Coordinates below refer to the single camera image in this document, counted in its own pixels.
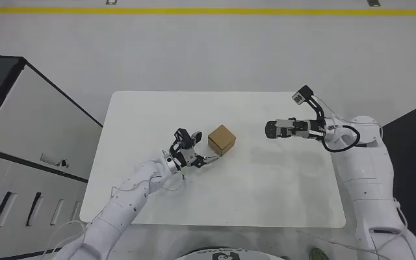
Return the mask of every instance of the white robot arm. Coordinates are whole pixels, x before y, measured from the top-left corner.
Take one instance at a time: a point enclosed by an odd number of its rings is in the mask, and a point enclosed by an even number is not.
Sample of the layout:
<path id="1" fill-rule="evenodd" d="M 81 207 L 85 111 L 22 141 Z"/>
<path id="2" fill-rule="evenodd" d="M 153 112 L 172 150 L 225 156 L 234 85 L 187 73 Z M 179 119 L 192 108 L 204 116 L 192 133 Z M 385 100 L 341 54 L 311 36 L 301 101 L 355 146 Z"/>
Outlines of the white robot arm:
<path id="1" fill-rule="evenodd" d="M 308 103 L 317 114 L 316 120 L 269 121 L 266 136 L 312 138 L 333 153 L 334 166 L 357 217 L 356 239 L 362 249 L 358 250 L 359 259 L 416 259 L 416 238 L 401 221 L 400 204 L 393 197 L 393 165 L 379 125 L 368 116 L 358 116 L 352 121 L 337 114 L 325 118 L 322 107 L 312 96 L 313 91 L 304 86 L 292 98 L 298 105 Z"/>
<path id="2" fill-rule="evenodd" d="M 186 166 L 202 167 L 218 159 L 202 157 L 194 146 L 202 139 L 202 133 L 189 136 L 185 129 L 178 129 L 175 142 L 169 152 L 154 161 L 142 163 L 127 177 L 104 209 L 93 219 L 77 240 L 65 245 L 55 259 L 107 259 L 112 248 L 136 218 L 148 200 L 149 194 L 159 190 L 166 181 Z"/>

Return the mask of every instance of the gray floor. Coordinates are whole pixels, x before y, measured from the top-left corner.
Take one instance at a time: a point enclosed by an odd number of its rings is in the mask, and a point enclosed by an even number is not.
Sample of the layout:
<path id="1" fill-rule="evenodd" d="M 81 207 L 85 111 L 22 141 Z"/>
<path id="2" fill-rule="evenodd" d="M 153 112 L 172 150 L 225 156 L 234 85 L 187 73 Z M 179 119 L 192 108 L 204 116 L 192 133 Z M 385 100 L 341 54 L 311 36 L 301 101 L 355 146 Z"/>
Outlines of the gray floor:
<path id="1" fill-rule="evenodd" d="M 91 1 L 30 2 L 88 6 Z M 268 2 L 256 1 L 264 7 Z M 163 7 L 167 2 L 158 3 Z M 275 0 L 272 4 L 368 8 L 365 0 Z M 382 5 L 416 4 L 397 0 Z M 0 54 L 24 56 L 101 122 L 117 90 L 295 91 L 309 84 L 342 116 L 364 114 L 384 125 L 414 109 L 415 25 L 414 17 L 1 14 Z M 346 226 L 302 230 L 354 244 L 354 210 L 342 184 L 339 190 Z M 296 230 L 131 226 L 110 258 L 170 260 L 204 246 L 230 246 L 301 260 L 317 246 L 330 259 L 356 259 L 352 250 Z"/>

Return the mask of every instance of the white tabletop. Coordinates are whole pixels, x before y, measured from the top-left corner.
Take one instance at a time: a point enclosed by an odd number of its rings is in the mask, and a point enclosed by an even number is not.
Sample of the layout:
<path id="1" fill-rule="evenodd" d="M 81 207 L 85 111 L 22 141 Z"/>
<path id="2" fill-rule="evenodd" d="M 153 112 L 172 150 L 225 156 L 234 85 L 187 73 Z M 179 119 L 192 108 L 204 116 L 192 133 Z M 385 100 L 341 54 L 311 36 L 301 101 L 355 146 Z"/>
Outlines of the white tabletop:
<path id="1" fill-rule="evenodd" d="M 224 124 L 235 146 L 201 169 L 187 168 L 176 191 L 149 196 L 133 223 L 341 228 L 345 216 L 330 154 L 315 140 L 267 139 L 276 118 L 314 119 L 292 92 L 116 92 L 81 208 L 89 222 L 133 168 L 161 155 L 182 127 L 203 133 L 196 151 L 213 155 L 207 135 Z M 165 187 L 181 184 L 177 174 Z"/>

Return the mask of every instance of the small brown box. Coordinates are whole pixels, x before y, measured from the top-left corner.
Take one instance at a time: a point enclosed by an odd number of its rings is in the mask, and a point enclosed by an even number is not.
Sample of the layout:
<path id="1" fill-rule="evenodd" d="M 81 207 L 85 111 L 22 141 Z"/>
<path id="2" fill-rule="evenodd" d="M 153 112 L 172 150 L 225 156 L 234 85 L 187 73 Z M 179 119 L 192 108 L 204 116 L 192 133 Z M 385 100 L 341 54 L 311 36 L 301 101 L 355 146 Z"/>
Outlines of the small brown box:
<path id="1" fill-rule="evenodd" d="M 211 134 L 208 135 L 208 145 L 214 150 L 219 156 L 226 154 L 231 147 L 234 146 L 235 135 L 230 132 L 227 127 L 220 125 L 219 128 L 215 129 Z"/>

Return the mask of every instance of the black panel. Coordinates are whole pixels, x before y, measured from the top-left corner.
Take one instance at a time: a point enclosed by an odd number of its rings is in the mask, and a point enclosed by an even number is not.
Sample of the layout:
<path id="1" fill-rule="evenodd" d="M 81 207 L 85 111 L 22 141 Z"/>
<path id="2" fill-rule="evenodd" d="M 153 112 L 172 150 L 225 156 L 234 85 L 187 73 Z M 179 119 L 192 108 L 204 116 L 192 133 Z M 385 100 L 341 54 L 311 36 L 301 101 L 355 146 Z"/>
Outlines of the black panel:
<path id="1" fill-rule="evenodd" d="M 61 249 L 62 248 L 57 248 L 55 250 L 55 252 L 58 252 Z M 39 255 L 42 255 L 43 253 L 44 253 L 43 251 L 34 252 L 34 253 L 25 253 L 23 255 L 14 255 L 14 256 L 2 257 L 2 258 L 0 258 L 0 260 L 18 260 L 18 259 L 25 259 L 25 258 L 29 258 L 29 257 L 39 256 Z M 47 254 L 52 253 L 52 249 L 49 249 L 48 251 L 46 251 L 46 253 Z"/>
<path id="2" fill-rule="evenodd" d="M 370 7 L 380 7 L 381 4 L 379 0 L 367 0 Z"/>
<path id="3" fill-rule="evenodd" d="M 409 230 L 416 233 L 416 109 L 383 127 L 383 141 L 395 169 L 393 196 L 400 202 Z"/>
<path id="4" fill-rule="evenodd" d="M 0 56 L 0 107 L 25 65 L 24 58 Z"/>

